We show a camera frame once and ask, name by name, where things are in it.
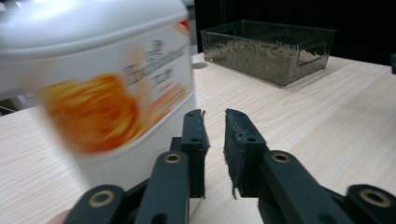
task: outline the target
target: wooden table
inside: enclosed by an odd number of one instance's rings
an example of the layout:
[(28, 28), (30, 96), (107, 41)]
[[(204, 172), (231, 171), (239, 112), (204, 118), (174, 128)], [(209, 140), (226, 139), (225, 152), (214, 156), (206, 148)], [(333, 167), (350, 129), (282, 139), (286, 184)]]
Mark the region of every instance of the wooden table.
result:
[[(322, 186), (370, 184), (396, 195), (396, 76), (389, 66), (331, 57), (279, 88), (193, 56), (211, 148), (206, 198), (191, 224), (262, 223), (257, 199), (235, 200), (223, 157), (225, 110), (246, 113), (268, 147), (296, 156)], [(0, 223), (46, 223), (88, 186), (34, 107), (0, 118)]]

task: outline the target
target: black wall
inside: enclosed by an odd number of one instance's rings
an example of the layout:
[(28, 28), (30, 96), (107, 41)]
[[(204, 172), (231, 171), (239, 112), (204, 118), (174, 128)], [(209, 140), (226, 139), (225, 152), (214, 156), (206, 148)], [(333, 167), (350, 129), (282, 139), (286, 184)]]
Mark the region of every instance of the black wall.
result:
[(389, 65), (396, 53), (396, 14), (391, 1), (195, 0), (200, 30), (231, 21), (267, 21), (335, 29), (331, 55)]

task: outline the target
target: product label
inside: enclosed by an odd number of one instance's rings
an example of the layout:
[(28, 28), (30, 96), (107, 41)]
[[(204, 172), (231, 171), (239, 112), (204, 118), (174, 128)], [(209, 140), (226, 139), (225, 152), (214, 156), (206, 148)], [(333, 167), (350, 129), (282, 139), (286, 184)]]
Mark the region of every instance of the product label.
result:
[(188, 30), (180, 23), (40, 69), (44, 107), (66, 144), (82, 154), (132, 144), (193, 90)]

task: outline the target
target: container lid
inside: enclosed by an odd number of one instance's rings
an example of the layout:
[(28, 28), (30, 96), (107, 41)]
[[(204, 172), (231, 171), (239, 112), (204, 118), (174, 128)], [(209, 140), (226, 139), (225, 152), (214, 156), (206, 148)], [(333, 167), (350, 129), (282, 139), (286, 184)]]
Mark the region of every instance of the container lid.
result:
[(37, 0), (8, 18), (0, 51), (11, 58), (72, 53), (182, 21), (187, 15), (180, 0)]

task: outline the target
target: white container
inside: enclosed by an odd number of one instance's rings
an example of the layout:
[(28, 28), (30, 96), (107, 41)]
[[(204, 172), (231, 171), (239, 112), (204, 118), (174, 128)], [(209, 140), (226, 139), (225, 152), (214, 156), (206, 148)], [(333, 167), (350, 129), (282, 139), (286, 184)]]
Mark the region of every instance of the white container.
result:
[(41, 2), (3, 27), (2, 79), (37, 93), (93, 187), (130, 189), (196, 108), (188, 11), (180, 0)]

